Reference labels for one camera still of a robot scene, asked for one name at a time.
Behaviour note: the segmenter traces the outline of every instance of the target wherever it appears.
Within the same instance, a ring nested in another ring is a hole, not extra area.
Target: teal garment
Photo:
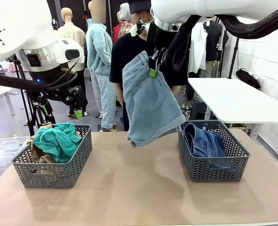
[[[49,153],[57,163],[68,162],[82,141],[75,135],[73,123],[56,124],[54,128],[41,128],[37,131],[34,145]]]

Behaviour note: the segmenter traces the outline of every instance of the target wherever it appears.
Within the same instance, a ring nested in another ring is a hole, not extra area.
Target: table leg
[[[260,124],[253,124],[251,129],[250,138],[252,140],[256,140],[259,132]]]
[[[205,120],[206,120],[206,121],[210,120],[210,115],[211,115],[211,110],[210,110],[210,108],[207,106],[207,111],[206,111],[206,114],[205,114]]]
[[[11,116],[14,116],[16,113],[15,113],[14,108],[12,106],[12,102],[10,100],[9,93],[5,93],[5,98],[6,98],[6,102],[8,104]]]

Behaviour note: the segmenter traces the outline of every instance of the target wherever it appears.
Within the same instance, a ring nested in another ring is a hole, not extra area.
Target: white table
[[[238,79],[189,78],[190,85],[211,111],[224,123],[253,124],[250,137],[257,139],[262,123],[278,123],[278,100]]]
[[[10,87],[0,86],[0,97],[5,96],[6,102],[8,104],[9,110],[10,110],[10,114],[11,114],[11,116],[14,116],[16,113],[15,113],[14,108],[12,106],[9,95],[16,95],[17,92],[13,93],[13,92],[11,92],[11,90],[12,90],[12,88],[10,88]]]

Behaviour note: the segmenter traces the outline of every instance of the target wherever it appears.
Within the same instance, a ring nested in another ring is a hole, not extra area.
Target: perforated basket
[[[184,128],[193,123],[200,129],[218,133],[224,142],[226,157],[198,158],[192,155],[184,138]],[[184,159],[190,179],[193,182],[238,182],[241,180],[250,154],[231,134],[229,129],[220,121],[187,121],[182,125],[182,132],[178,134],[179,151]],[[215,164],[225,163],[230,167],[218,168]]]
[[[90,125],[75,125],[83,138],[76,152],[67,163],[34,163],[30,144],[12,161],[26,188],[71,188],[76,184],[92,151]]]

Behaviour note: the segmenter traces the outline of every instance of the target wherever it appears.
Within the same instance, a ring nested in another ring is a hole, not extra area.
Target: red garment
[[[113,44],[116,42],[116,40],[118,39],[119,33],[121,30],[121,24],[118,24],[117,26],[114,27],[114,41]]]

